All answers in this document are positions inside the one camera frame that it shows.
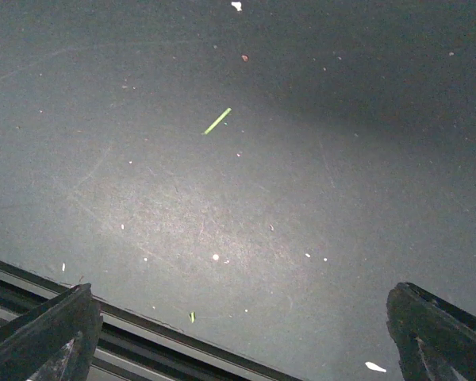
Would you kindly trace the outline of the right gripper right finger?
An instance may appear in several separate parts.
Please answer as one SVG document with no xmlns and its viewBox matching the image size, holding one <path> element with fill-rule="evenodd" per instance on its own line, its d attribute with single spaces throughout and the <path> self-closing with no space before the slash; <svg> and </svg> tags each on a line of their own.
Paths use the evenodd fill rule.
<svg viewBox="0 0 476 381">
<path fill-rule="evenodd" d="M 387 327 L 405 380 L 476 380 L 476 317 L 413 283 L 388 294 Z"/>
</svg>

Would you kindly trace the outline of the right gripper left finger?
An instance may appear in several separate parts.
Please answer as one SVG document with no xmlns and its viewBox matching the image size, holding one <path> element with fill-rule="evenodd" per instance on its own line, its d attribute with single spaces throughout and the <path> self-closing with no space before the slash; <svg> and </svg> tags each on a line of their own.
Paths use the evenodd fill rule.
<svg viewBox="0 0 476 381">
<path fill-rule="evenodd" d="M 78 284 L 0 327 L 0 380 L 85 380 L 103 316 Z"/>
</svg>

